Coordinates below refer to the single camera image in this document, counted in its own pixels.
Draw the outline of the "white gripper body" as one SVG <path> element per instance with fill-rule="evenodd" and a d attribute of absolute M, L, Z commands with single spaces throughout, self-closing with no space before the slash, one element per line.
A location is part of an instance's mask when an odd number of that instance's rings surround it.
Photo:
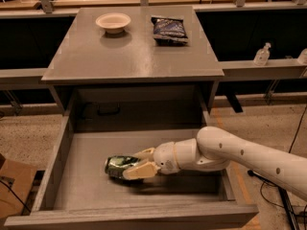
<path fill-rule="evenodd" d="M 153 161 L 163 174 L 179 172 L 179 167 L 174 154 L 175 143 L 169 142 L 158 146 L 153 153 Z"/>

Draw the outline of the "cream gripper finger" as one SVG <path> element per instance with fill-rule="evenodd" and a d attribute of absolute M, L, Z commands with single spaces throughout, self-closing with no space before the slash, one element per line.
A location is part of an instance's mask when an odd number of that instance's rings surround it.
<path fill-rule="evenodd" d="M 141 160 L 148 159 L 153 160 L 154 159 L 154 151 L 155 148 L 149 148 L 149 149 L 143 149 L 133 155 L 133 157 L 139 158 Z"/>
<path fill-rule="evenodd" d="M 123 171 L 123 176 L 127 180 L 145 179 L 154 177 L 159 171 L 159 167 L 153 161 L 142 160 L 136 166 L 132 166 Z"/>

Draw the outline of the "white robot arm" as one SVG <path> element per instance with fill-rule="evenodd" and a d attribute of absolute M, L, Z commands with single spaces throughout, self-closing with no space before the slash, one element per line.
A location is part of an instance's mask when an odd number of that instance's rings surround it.
<path fill-rule="evenodd" d="M 206 126 L 193 139 L 164 143 L 134 156 L 140 163 L 124 170 L 127 180 L 186 170 L 220 171 L 235 161 L 307 200 L 306 158 L 244 140 L 218 127 Z"/>

